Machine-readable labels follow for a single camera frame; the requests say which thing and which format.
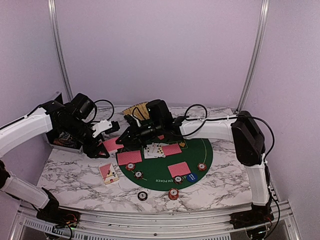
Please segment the red backed card deck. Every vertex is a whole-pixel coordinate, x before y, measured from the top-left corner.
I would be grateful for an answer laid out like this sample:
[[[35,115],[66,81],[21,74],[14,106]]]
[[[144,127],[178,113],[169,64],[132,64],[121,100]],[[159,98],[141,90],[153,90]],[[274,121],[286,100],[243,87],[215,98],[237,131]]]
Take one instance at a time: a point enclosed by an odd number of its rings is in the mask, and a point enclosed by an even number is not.
[[[102,142],[109,154],[114,154],[118,151],[118,145],[116,144],[117,139],[117,137],[114,137]]]

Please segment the red poker chip stack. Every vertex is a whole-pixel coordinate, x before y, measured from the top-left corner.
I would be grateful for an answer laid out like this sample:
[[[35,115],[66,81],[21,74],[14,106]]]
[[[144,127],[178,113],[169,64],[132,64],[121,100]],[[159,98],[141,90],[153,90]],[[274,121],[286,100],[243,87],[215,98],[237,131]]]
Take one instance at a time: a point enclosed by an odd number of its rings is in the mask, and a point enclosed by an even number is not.
[[[168,192],[168,198],[170,200],[177,200],[179,198],[179,190],[176,188],[171,188]]]

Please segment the black poker chip stack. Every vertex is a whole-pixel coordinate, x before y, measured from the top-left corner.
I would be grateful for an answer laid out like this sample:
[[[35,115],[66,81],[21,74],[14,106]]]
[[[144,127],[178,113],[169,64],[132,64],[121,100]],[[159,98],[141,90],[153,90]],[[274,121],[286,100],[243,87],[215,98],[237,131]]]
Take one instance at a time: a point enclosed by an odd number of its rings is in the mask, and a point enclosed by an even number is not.
[[[140,191],[140,192],[137,194],[137,198],[138,198],[140,201],[145,201],[145,200],[148,198],[148,194],[147,194],[145,191]]]

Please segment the ace of diamonds card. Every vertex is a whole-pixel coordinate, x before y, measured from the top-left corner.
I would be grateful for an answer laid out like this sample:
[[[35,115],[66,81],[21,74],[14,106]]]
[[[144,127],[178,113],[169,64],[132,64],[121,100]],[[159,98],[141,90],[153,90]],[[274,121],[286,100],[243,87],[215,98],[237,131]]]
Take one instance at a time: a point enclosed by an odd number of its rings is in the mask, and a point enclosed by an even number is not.
[[[151,158],[161,157],[162,154],[159,153],[158,150],[159,150],[159,147],[158,147],[155,143],[152,143],[152,144],[149,146],[148,155],[149,155]]]

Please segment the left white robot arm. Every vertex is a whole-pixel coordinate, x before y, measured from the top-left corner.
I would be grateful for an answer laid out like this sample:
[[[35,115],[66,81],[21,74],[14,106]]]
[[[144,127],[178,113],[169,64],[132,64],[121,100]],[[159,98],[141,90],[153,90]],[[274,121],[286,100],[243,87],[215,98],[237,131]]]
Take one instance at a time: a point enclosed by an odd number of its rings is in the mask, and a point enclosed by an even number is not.
[[[63,211],[55,204],[52,193],[37,186],[37,181],[51,147],[44,137],[51,131],[65,132],[80,143],[82,152],[90,159],[110,154],[102,139],[85,119],[94,110],[90,99],[72,100],[62,104],[50,100],[31,112],[0,128],[0,190],[1,192],[43,209],[53,223],[63,219]]]

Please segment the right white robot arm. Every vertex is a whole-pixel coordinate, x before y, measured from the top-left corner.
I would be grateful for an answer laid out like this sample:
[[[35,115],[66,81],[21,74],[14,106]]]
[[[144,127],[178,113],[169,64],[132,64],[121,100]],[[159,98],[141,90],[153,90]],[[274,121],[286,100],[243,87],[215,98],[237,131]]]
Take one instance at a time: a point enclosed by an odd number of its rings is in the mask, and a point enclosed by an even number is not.
[[[152,112],[149,116],[150,119],[142,124],[132,116],[126,116],[129,126],[117,139],[117,144],[137,149],[160,135],[174,140],[232,140],[236,158],[247,171],[255,206],[248,212],[247,219],[258,224],[267,216],[265,205],[271,200],[270,173],[266,163],[265,136],[256,123],[259,118],[251,116],[248,111],[221,118],[189,118],[187,115],[173,118],[170,114]]]

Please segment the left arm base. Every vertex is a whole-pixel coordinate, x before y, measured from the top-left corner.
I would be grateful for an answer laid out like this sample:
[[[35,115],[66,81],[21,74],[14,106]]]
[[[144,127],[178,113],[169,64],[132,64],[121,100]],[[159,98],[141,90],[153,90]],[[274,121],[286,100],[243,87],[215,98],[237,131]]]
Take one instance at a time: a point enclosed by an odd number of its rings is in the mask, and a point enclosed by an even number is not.
[[[43,208],[38,208],[36,217],[40,220],[57,224],[58,227],[76,227],[80,213],[74,210],[60,208],[58,200],[52,193],[43,188],[48,195],[48,203]]]

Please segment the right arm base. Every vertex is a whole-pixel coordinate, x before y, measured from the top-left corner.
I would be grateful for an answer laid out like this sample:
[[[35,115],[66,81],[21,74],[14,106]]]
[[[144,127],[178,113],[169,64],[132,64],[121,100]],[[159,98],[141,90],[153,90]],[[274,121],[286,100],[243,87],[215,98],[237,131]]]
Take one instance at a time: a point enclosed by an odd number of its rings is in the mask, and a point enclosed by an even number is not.
[[[266,205],[251,204],[251,209],[235,212],[230,215],[229,223],[234,229],[251,227],[273,221],[274,215],[271,208],[272,197],[269,197]]]

